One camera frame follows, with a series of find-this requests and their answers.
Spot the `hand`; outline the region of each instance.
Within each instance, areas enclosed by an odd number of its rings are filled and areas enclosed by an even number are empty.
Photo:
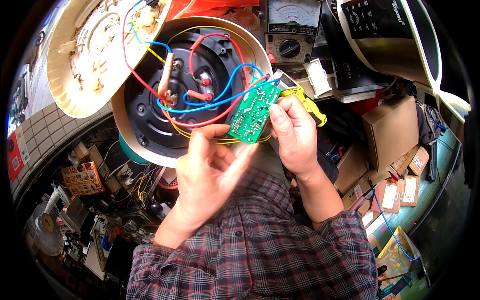
[[[272,135],[280,144],[285,167],[305,179],[319,168],[315,121],[295,95],[281,97],[270,107]]]
[[[258,144],[250,144],[235,157],[226,146],[210,143],[229,128],[212,124],[195,129],[188,154],[177,161],[180,196],[174,209],[188,227],[198,229],[225,204],[258,148]]]

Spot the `green circuit board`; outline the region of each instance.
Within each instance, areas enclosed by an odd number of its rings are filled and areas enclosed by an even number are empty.
[[[267,123],[268,109],[276,102],[281,91],[273,84],[267,84],[246,93],[228,133],[247,143],[256,143]]]

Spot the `left hand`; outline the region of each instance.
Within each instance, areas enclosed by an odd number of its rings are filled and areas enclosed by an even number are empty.
[[[226,146],[210,143],[229,128],[226,124],[212,124],[195,129],[188,154],[177,161],[180,196],[174,209],[189,228],[198,229],[220,210],[258,148],[258,144],[250,144],[235,157]]]

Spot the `poster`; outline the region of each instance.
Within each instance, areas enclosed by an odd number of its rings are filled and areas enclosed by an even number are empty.
[[[100,182],[95,162],[91,161],[61,169],[63,181],[72,195],[91,195],[104,192],[105,188]]]
[[[25,143],[24,132],[22,127],[18,126],[17,130],[7,139],[8,175],[12,182],[29,160],[30,155]]]

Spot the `right hand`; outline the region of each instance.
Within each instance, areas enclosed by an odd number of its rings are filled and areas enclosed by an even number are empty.
[[[295,95],[279,98],[270,107],[270,120],[282,163],[297,178],[308,178],[319,167],[315,121]]]

